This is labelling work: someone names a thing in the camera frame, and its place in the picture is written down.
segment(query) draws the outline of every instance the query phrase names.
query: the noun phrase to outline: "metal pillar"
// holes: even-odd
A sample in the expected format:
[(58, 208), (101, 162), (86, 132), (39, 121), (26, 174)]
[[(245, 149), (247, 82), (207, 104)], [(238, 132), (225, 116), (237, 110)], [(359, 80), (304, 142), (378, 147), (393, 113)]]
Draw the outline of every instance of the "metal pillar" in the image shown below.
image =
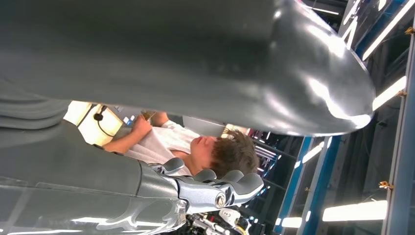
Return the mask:
[(320, 152), (319, 155), (319, 161), (317, 162), (317, 166), (316, 169), (314, 171), (314, 175), (313, 175), (313, 180), (311, 181), (311, 185), (310, 185), (310, 191), (308, 192), (307, 195), (307, 200), (305, 201), (304, 204), (304, 210), (302, 211), (302, 223), (301, 226), (298, 228), (297, 230), (297, 235), (302, 235), (304, 232), (304, 227), (306, 224), (306, 217), (308, 212), (310, 211), (311, 208), (311, 202), (313, 201), (315, 192), (316, 192), (316, 187), (317, 187), (317, 182), (319, 181), (320, 178), (320, 173), (322, 171), (323, 168), (323, 163), (325, 161), (326, 155), (327, 155), (327, 144), (328, 144), (328, 140), (330, 139), (330, 137), (325, 137), (324, 138), (324, 146), (323, 149)]
[[(311, 137), (304, 137), (301, 145), (301, 149), (297, 158), (297, 161), (301, 161), (304, 155), (310, 150), (310, 147), (312, 146), (313, 138)], [(278, 218), (288, 217), (288, 215), (291, 213), (291, 210), (293, 208), (293, 203), (295, 202), (295, 198), (297, 195), (299, 182), (302, 177), (302, 165), (300, 164), (297, 168), (293, 170), (293, 173), (291, 175), (290, 183), (288, 184), (287, 190), (285, 192), (284, 200), (282, 201), (281, 209), (278, 213)], [(281, 223), (279, 225), (276, 225), (274, 227), (274, 232), (281, 234), (283, 233), (283, 227), (281, 226)]]
[(415, 186), (413, 177), (415, 170), (415, 39), (411, 36), (406, 77), (408, 79), (406, 92), (402, 97), (398, 126), (395, 137), (395, 147), (392, 158), (389, 182), (395, 186), (388, 192), (388, 215), (382, 226), (382, 234), (406, 235), (412, 189)]

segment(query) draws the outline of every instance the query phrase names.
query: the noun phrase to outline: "machinery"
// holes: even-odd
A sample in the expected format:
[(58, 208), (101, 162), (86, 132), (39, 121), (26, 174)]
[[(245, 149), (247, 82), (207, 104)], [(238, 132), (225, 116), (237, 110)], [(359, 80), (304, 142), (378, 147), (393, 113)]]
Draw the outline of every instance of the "machinery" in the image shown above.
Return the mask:
[(237, 171), (173, 177), (180, 161), (88, 145), (62, 121), (69, 99), (299, 136), (372, 116), (364, 66), (296, 1), (2, 1), (0, 32), (2, 234), (167, 232), (263, 185)]

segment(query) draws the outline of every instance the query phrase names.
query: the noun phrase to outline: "ceiling light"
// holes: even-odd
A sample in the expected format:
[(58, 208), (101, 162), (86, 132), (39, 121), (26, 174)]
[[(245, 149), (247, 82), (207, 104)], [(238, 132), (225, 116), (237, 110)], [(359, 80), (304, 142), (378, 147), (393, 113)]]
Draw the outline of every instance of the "ceiling light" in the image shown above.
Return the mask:
[(330, 138), (328, 138), (328, 141), (327, 141), (327, 148), (329, 148), (330, 147), (330, 145), (331, 145), (331, 139), (332, 139), (333, 137), (331, 137), (330, 136)]
[(324, 142), (321, 142), (319, 145), (311, 149), (308, 153), (304, 155), (302, 158), (302, 163), (306, 163), (308, 160), (310, 160), (312, 157), (316, 156), (320, 151), (323, 149)]
[(377, 46), (383, 41), (386, 35), (395, 27), (395, 25), (401, 20), (401, 18), (411, 9), (414, 5), (415, 0), (409, 0), (398, 14), (392, 19), (392, 21), (386, 26), (386, 28), (379, 34), (379, 36), (373, 41), (366, 52), (363, 54), (362, 60), (366, 60), (370, 54), (377, 48)]
[(379, 220), (386, 218), (387, 211), (386, 200), (330, 207), (324, 210), (323, 221)]
[(265, 155), (266, 155), (266, 156), (268, 156), (269, 158), (273, 158), (273, 157), (275, 157), (275, 155), (271, 155), (271, 154), (266, 153), (266, 152), (264, 152), (264, 151), (262, 151), (262, 150), (259, 150), (259, 149), (256, 149), (256, 150), (255, 150), (255, 152), (256, 152), (256, 153), (265, 154)]
[(300, 166), (300, 161), (296, 162), (294, 165), (294, 169)]
[(311, 211), (308, 211), (307, 216), (305, 217), (306, 222), (308, 222), (308, 220), (310, 219), (310, 215), (311, 215)]
[(270, 150), (266, 150), (265, 148), (263, 148), (263, 147), (260, 147), (260, 146), (255, 146), (255, 148), (259, 148), (259, 149), (261, 149), (261, 150), (263, 150), (263, 151), (265, 151), (265, 152), (268, 152), (268, 153), (271, 153), (273, 156), (275, 156), (275, 153), (273, 153), (273, 152), (271, 152)]
[(351, 15), (356, 13), (357, 6), (359, 5), (359, 3), (360, 3), (360, 0), (356, 0), (354, 5), (350, 9), (349, 13), (346, 15), (345, 19), (343, 20), (343, 24), (346, 24), (348, 20), (350, 19)]
[(386, 0), (379, 0), (377, 10), (380, 11), (386, 5)]
[(405, 89), (406, 87), (406, 76), (401, 77), (395, 83), (393, 83), (389, 88), (387, 88), (384, 92), (382, 92), (378, 97), (375, 98), (373, 101), (372, 107), (375, 111), (377, 108), (382, 106), (392, 97), (394, 97), (398, 92)]
[(301, 226), (301, 217), (284, 218), (282, 226), (285, 228), (299, 228)]

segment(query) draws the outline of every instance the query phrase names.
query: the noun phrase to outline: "white shirt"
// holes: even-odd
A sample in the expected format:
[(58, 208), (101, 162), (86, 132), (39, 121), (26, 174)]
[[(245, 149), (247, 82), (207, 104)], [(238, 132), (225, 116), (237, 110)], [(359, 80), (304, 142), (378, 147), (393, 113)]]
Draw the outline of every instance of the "white shirt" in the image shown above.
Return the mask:
[[(163, 164), (175, 156), (171, 150), (179, 150), (190, 154), (190, 142), (199, 137), (173, 121), (167, 121), (161, 127), (153, 129), (137, 144), (128, 150), (125, 155), (146, 163)], [(184, 166), (175, 175), (191, 175)]]

